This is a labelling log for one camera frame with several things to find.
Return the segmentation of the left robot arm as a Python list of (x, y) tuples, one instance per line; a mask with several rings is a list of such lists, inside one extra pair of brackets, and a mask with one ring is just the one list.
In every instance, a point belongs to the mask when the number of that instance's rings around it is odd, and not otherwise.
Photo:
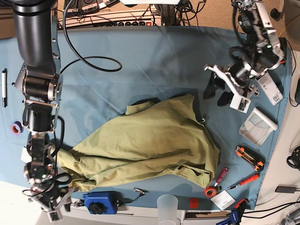
[(217, 105), (229, 105), (247, 113), (253, 95), (258, 95), (257, 85), (251, 80), (262, 78), (269, 70), (284, 62), (284, 51), (275, 28), (272, 26), (265, 4), (261, 0), (233, 0), (232, 24), (239, 46), (229, 48), (233, 63), (227, 67), (207, 64), (204, 69), (211, 75), (203, 99), (225, 90)]

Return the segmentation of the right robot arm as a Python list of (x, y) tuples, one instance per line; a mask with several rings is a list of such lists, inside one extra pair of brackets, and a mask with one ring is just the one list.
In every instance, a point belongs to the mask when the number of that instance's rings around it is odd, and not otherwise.
[(24, 194), (47, 212), (51, 222), (62, 219), (60, 209), (70, 209), (73, 187), (68, 174), (57, 173), (59, 147), (51, 143), (59, 119), (63, 77), (57, 40), (55, 0), (15, 0), (13, 15), (22, 68), (15, 87), (24, 95), (22, 126), (29, 130), (27, 152), (31, 161), (24, 175), (31, 188)]

